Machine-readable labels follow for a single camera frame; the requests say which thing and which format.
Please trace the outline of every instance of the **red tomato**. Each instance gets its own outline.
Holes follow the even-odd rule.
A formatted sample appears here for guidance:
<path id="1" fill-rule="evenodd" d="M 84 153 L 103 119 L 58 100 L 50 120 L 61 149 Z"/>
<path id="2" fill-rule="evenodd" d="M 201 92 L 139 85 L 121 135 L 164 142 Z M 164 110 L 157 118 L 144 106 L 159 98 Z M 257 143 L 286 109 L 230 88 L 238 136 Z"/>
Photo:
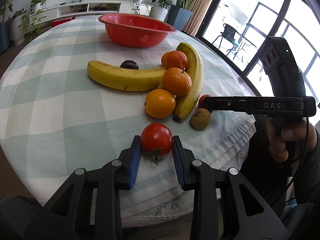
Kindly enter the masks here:
<path id="1" fill-rule="evenodd" d="M 207 98 L 207 97 L 211 97 L 211 95 L 203 95 L 199 98 L 199 101 L 198 101 L 198 109 L 200 108 L 203 108 L 202 107 L 202 102 L 203 102 L 203 99 Z"/>
<path id="2" fill-rule="evenodd" d="M 168 127 L 160 123 L 149 124 L 143 129 L 140 138 L 141 147 L 146 152 L 167 155 L 172 149 L 172 133 Z"/>

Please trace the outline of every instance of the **yellow banana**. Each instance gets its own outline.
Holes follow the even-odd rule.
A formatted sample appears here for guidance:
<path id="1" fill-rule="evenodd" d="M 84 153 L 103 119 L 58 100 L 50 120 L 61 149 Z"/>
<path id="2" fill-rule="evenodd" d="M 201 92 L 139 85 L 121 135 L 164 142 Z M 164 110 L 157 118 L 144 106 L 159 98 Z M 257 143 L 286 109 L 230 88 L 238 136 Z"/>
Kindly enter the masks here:
<path id="1" fill-rule="evenodd" d="M 156 88 L 162 83 L 166 71 L 163 67 L 146 70 L 115 67 L 101 61 L 88 63 L 88 75 L 96 82 L 119 90 L 145 91 Z"/>
<path id="2" fill-rule="evenodd" d="M 173 111 L 172 119 L 181 121 L 196 106 L 201 95 L 203 86 L 204 70 L 200 55 L 190 44 L 180 43 L 177 50 L 182 51 L 188 58 L 188 69 L 186 72 L 192 80 L 192 87 L 184 96 L 176 97 L 176 108 Z"/>

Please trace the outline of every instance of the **floor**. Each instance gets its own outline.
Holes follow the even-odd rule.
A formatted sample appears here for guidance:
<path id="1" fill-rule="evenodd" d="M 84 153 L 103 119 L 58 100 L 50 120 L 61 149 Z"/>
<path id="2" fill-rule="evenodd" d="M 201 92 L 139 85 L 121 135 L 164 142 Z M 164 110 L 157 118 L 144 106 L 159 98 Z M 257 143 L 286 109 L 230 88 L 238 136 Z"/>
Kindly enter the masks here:
<path id="1" fill-rule="evenodd" d="M 0 77 L 7 70 L 8 66 L 14 60 L 14 58 L 19 54 L 19 52 L 27 45 L 26 40 L 18 45 L 11 47 L 3 54 L 0 54 Z M 254 96 L 253 92 L 250 88 L 243 82 L 243 80 L 238 76 L 238 74 L 234 72 L 234 75 L 237 77 L 238 82 L 244 94 L 246 96 Z M 3 150 L 0 147 L 0 200 L 6 196 L 11 195 L 22 195 L 26 197 L 32 197 L 31 193 L 26 189 L 26 187 L 22 184 L 11 165 L 7 161 L 7 158 L 4 155 Z"/>

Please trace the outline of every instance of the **curtain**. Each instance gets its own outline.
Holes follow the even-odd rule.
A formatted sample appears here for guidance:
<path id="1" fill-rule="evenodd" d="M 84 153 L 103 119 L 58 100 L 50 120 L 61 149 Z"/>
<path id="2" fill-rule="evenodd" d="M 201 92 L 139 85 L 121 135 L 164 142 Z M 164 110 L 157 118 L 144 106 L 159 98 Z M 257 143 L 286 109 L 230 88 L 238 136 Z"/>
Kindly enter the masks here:
<path id="1" fill-rule="evenodd" d="M 188 33 L 191 36 L 195 36 L 212 0 L 195 0 L 189 11 L 193 12 L 190 20 L 187 22 L 186 26 L 184 27 L 183 31 Z"/>

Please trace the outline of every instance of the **tv stand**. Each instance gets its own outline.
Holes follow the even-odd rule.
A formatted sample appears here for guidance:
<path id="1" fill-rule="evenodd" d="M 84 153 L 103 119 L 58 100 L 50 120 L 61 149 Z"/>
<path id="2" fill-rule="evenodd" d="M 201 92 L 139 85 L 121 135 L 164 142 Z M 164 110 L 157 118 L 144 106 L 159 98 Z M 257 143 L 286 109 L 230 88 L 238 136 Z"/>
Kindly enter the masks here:
<path id="1" fill-rule="evenodd" d="M 150 5 L 140 4 L 140 14 L 149 15 Z M 71 18 L 80 15 L 104 15 L 110 13 L 134 13 L 129 1 L 122 0 L 83 0 L 81 2 L 66 3 L 63 5 L 54 5 L 43 8 L 43 12 L 31 15 L 29 20 L 32 23 L 32 17 L 37 17 L 40 24 L 50 24 L 56 19 Z"/>

